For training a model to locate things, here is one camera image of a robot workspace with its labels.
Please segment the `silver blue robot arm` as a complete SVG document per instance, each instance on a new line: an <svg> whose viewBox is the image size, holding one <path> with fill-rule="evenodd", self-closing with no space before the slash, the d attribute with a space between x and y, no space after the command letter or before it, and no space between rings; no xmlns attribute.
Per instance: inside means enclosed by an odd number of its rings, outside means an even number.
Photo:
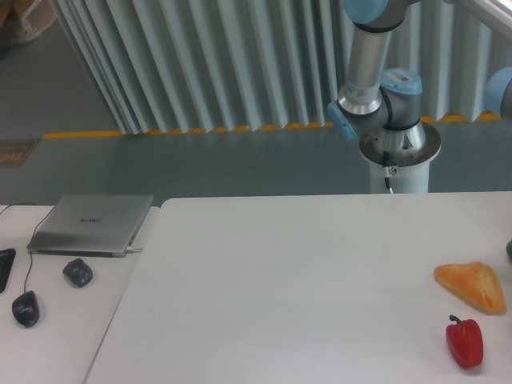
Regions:
<svg viewBox="0 0 512 384"><path fill-rule="evenodd" d="M393 33L420 6L412 21L422 32L408 42L422 64L387 66ZM327 107L330 121L348 140L383 126L404 130L423 116L453 111L469 120L490 112L511 118L511 68L489 72L492 34L511 41L509 1L345 1L354 25L346 80Z"/></svg>

